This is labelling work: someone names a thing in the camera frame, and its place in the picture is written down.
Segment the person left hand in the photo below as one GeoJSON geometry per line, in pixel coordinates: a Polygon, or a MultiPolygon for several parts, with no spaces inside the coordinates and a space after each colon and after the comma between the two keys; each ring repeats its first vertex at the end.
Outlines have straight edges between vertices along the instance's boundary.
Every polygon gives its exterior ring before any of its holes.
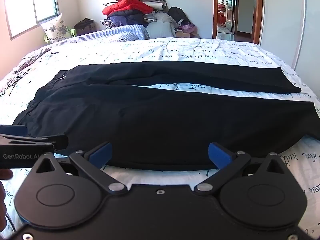
{"type": "MultiPolygon", "coordinates": [[[[13,177],[13,173],[10,169],[1,169],[0,172],[0,180],[10,180],[13,177]]],[[[7,225],[7,220],[5,218],[5,214],[7,211],[6,205],[4,204],[4,200],[5,200],[5,189],[4,186],[2,184],[2,182],[0,182],[0,230],[2,231],[6,225],[7,225]]]]}

